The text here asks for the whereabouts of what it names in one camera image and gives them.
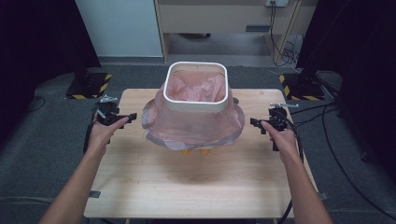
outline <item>table top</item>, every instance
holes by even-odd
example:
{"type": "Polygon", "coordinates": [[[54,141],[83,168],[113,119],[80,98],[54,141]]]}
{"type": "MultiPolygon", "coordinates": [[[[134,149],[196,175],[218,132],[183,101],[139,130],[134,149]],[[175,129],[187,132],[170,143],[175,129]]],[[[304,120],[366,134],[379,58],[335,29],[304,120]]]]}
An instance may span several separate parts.
{"type": "MultiPolygon", "coordinates": [[[[233,145],[215,147],[208,155],[199,150],[184,155],[146,139],[142,110],[156,92],[129,89],[122,94],[120,114],[137,112],[137,120],[111,138],[92,186],[101,194],[88,200],[85,217],[283,215],[290,201],[284,165],[272,150],[269,135],[249,124],[250,118],[268,119],[270,103],[285,103],[281,91],[233,89],[233,97],[245,112],[245,128],[233,145]]],[[[308,162],[304,165],[315,186],[308,162]]]]}

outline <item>gray floor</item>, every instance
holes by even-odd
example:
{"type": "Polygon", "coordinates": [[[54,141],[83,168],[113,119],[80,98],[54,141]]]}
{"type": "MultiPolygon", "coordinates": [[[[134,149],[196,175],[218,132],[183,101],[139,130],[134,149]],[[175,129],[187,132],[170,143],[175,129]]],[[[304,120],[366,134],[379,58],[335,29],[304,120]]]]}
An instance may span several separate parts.
{"type": "MultiPolygon", "coordinates": [[[[167,63],[137,60],[129,61],[128,65],[106,64],[104,69],[113,75],[106,93],[120,97],[126,88],[159,88],[164,82],[167,67],[178,61],[223,63],[229,68],[232,88],[280,89],[277,76],[292,72],[292,64],[281,67],[272,64],[269,49],[261,40],[262,36],[258,34],[212,35],[209,38],[175,35],[167,63]]],[[[322,72],[320,75],[334,86],[341,83],[340,77],[334,73],[322,72]]],[[[37,88],[36,95],[46,99],[45,105],[22,119],[0,153],[0,223],[35,223],[45,211],[46,204],[5,203],[4,199],[39,197],[42,200],[55,197],[81,158],[85,124],[96,100],[65,100],[64,93],[72,78],[73,75],[65,74],[37,88]]],[[[326,95],[323,102],[288,103],[308,108],[331,101],[332,98],[326,95]]],[[[40,104],[40,100],[33,101],[32,107],[40,104]]],[[[292,119],[294,122],[304,121],[319,113],[321,108],[293,115],[292,119]]],[[[358,143],[345,122],[336,115],[337,111],[333,111],[325,117],[334,154],[358,189],[379,207],[396,216],[394,184],[378,164],[360,160],[358,143]]],[[[299,133],[318,190],[329,196],[324,203],[335,223],[395,223],[364,201],[347,182],[326,144],[321,117],[301,126],[299,133]]],[[[125,223],[121,219],[111,221],[125,223]]],[[[132,223],[152,221],[133,219],[132,223]]],[[[92,219],[90,223],[105,222],[92,219]]],[[[273,223],[273,220],[258,219],[256,223],[273,223]]]]}

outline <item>cable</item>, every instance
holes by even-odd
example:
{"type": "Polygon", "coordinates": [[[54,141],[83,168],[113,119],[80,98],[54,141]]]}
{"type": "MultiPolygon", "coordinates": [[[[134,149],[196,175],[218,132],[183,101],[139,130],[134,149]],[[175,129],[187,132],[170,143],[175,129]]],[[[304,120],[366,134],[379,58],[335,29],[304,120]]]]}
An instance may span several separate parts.
{"type": "Polygon", "coordinates": [[[114,224],[113,222],[111,222],[111,221],[109,221],[107,219],[104,219],[104,218],[99,218],[99,220],[105,222],[106,224],[114,224]]]}
{"type": "Polygon", "coordinates": [[[323,78],[321,78],[321,76],[318,75],[318,72],[315,73],[315,78],[316,78],[316,81],[318,83],[320,83],[322,85],[322,87],[326,89],[326,91],[328,91],[328,93],[330,94],[331,97],[333,97],[334,95],[336,97],[338,95],[339,90],[337,90],[337,88],[334,85],[323,80],[323,78]]]}
{"type": "Polygon", "coordinates": [[[302,109],[302,110],[298,110],[298,111],[292,112],[292,113],[290,113],[290,114],[291,114],[291,115],[295,115],[295,114],[299,114],[299,113],[301,113],[301,112],[305,112],[305,111],[307,111],[307,110],[312,110],[312,109],[316,109],[316,108],[321,108],[321,107],[323,107],[323,106],[333,105],[333,104],[335,104],[335,102],[331,102],[331,103],[326,104],[326,105],[316,105],[316,106],[308,107],[308,108],[306,108],[306,109],[302,109]]]}
{"type": "MultiPolygon", "coordinates": [[[[334,110],[337,110],[337,109],[338,109],[338,108],[328,110],[328,111],[326,111],[326,113],[330,113],[330,112],[332,112],[332,111],[334,111],[334,110]]],[[[312,119],[308,119],[308,120],[304,120],[304,121],[299,121],[299,122],[294,122],[294,125],[296,125],[296,127],[299,128],[299,127],[305,125],[306,123],[308,123],[308,122],[310,122],[310,121],[313,121],[314,119],[319,118],[320,116],[323,116],[323,114],[322,114],[322,113],[319,113],[319,114],[316,114],[312,119]]]]}
{"type": "Polygon", "coordinates": [[[273,53],[275,54],[275,49],[277,50],[277,52],[279,53],[280,57],[282,58],[283,62],[282,64],[277,64],[275,62],[275,58],[273,57],[273,64],[276,66],[283,66],[285,64],[287,64],[289,62],[290,59],[288,59],[287,61],[283,58],[283,54],[280,52],[280,49],[277,47],[275,40],[274,40],[274,35],[273,35],[273,28],[274,28],[274,22],[275,22],[275,15],[276,15],[276,2],[275,1],[271,1],[271,20],[270,20],[270,25],[271,25],[271,29],[270,29],[270,36],[271,36],[271,41],[273,43],[273,53]]]}
{"type": "Polygon", "coordinates": [[[37,110],[39,110],[39,109],[41,109],[41,107],[43,107],[45,104],[46,104],[46,99],[44,99],[44,97],[41,97],[41,96],[35,96],[34,97],[36,100],[43,100],[43,103],[41,104],[41,106],[39,106],[38,108],[36,108],[36,109],[31,109],[31,110],[28,110],[27,112],[28,113],[31,113],[31,112],[35,112],[35,111],[37,111],[37,110]]]}
{"type": "MultiPolygon", "coordinates": [[[[301,35],[301,46],[300,46],[300,50],[301,50],[301,47],[303,46],[303,43],[304,43],[304,36],[301,35]]],[[[291,68],[292,68],[295,72],[297,72],[297,73],[302,73],[302,72],[303,72],[303,69],[297,68],[297,62],[298,62],[299,58],[300,58],[300,52],[295,52],[293,61],[291,62],[291,68]]]]}
{"type": "Polygon", "coordinates": [[[294,44],[296,42],[297,42],[297,36],[295,36],[295,38],[294,38],[294,43],[292,43],[290,41],[286,42],[286,43],[291,45],[291,49],[287,49],[286,47],[283,49],[282,55],[287,57],[287,60],[285,60],[285,58],[282,58],[283,62],[285,62],[282,65],[284,65],[286,63],[291,63],[291,68],[294,70],[294,72],[301,73],[302,69],[296,68],[296,66],[295,66],[295,65],[297,65],[297,61],[298,61],[299,56],[300,56],[300,52],[297,52],[297,51],[294,50],[294,44]]]}
{"type": "MultiPolygon", "coordinates": [[[[275,110],[274,110],[274,112],[277,113],[278,115],[280,115],[285,120],[285,122],[289,125],[289,127],[291,127],[291,129],[293,130],[293,132],[295,134],[295,137],[297,139],[297,146],[298,146],[298,151],[299,151],[299,154],[300,154],[300,159],[301,159],[302,163],[304,163],[303,145],[301,143],[301,138],[300,138],[300,135],[297,132],[296,126],[287,117],[285,117],[282,113],[280,113],[278,111],[275,111],[275,110]]],[[[291,208],[292,208],[292,200],[290,200],[289,205],[286,208],[285,213],[279,219],[277,224],[282,224],[286,220],[286,218],[288,217],[288,215],[290,213],[291,208]]]]}
{"type": "Polygon", "coordinates": [[[0,198],[0,203],[52,203],[52,198],[40,197],[6,197],[0,198]]]}
{"type": "Polygon", "coordinates": [[[325,117],[324,115],[326,114],[326,108],[328,106],[326,105],[323,108],[323,112],[322,112],[322,125],[323,125],[323,131],[324,131],[324,135],[326,136],[326,141],[327,141],[327,145],[329,146],[330,152],[332,153],[332,156],[334,157],[335,162],[338,164],[338,166],[341,169],[341,172],[343,173],[343,175],[345,176],[347,182],[350,184],[350,186],[352,186],[352,188],[354,190],[356,190],[356,192],[359,193],[359,195],[367,202],[369,203],[372,207],[374,207],[376,210],[378,210],[379,212],[381,212],[382,214],[384,214],[387,217],[390,217],[391,219],[396,221],[396,217],[392,216],[391,214],[387,213],[386,211],[384,211],[382,208],[380,208],[378,205],[376,205],[375,203],[373,203],[370,199],[368,199],[359,189],[358,187],[352,182],[352,180],[350,179],[349,175],[347,174],[347,172],[345,171],[344,167],[341,165],[341,162],[338,160],[338,158],[336,157],[334,150],[332,149],[332,144],[330,143],[330,139],[329,139],[329,135],[327,134],[327,130],[326,130],[326,123],[325,123],[325,117]]]}
{"type": "Polygon", "coordinates": [[[332,71],[320,71],[320,72],[316,72],[316,73],[315,73],[316,78],[318,79],[318,81],[319,81],[321,84],[330,87],[330,89],[331,89],[332,91],[334,91],[334,92],[338,92],[336,86],[334,86],[333,84],[331,84],[331,83],[325,81],[325,80],[319,75],[319,73],[325,73],[325,72],[326,72],[326,73],[332,73],[332,71]]]}
{"type": "Polygon", "coordinates": [[[335,97],[337,97],[337,95],[336,95],[336,93],[334,93],[334,92],[330,92],[329,90],[327,90],[327,88],[325,87],[325,86],[323,86],[323,85],[320,85],[322,88],[323,88],[323,90],[325,90],[326,91],[326,93],[327,94],[329,94],[330,95],[330,97],[332,98],[332,99],[334,99],[335,100],[335,97]]]}
{"type": "Polygon", "coordinates": [[[98,104],[96,103],[92,109],[91,121],[87,127],[87,132],[85,132],[84,147],[82,149],[82,152],[84,154],[85,154],[85,152],[87,152],[88,144],[90,143],[91,130],[92,130],[93,124],[96,122],[96,120],[94,120],[94,119],[95,119],[97,109],[98,109],[98,104]]]}

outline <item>transparent plastic bag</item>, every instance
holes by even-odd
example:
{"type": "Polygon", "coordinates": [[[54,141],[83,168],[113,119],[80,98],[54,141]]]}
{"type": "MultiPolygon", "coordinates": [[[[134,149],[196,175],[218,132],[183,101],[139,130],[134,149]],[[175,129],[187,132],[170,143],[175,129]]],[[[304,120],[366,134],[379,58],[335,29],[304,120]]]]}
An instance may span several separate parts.
{"type": "MultiPolygon", "coordinates": [[[[190,77],[187,80],[175,77],[173,88],[168,89],[168,93],[171,91],[170,94],[176,100],[192,99],[197,102],[209,98],[216,102],[224,98],[218,95],[224,92],[220,91],[224,83],[216,76],[190,77]]],[[[163,89],[164,85],[143,109],[142,126],[149,141],[174,150],[211,148],[230,145],[241,134],[245,126],[245,114],[233,103],[230,89],[225,109],[217,113],[171,110],[164,101],[163,89]]]]}

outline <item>hand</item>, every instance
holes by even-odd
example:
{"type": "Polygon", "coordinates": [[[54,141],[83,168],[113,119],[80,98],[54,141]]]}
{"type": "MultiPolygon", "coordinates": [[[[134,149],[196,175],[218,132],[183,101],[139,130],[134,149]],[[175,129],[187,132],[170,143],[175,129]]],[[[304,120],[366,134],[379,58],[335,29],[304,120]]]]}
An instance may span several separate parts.
{"type": "Polygon", "coordinates": [[[92,125],[90,143],[86,153],[99,155],[103,157],[106,152],[106,145],[110,140],[111,135],[120,127],[125,125],[128,118],[119,119],[112,125],[106,126],[98,121],[95,121],[92,125]]]}
{"type": "Polygon", "coordinates": [[[280,152],[280,159],[283,163],[286,164],[288,159],[299,157],[295,134],[291,129],[279,132],[265,121],[262,121],[262,127],[270,134],[271,141],[276,142],[276,146],[279,148],[280,152]]]}

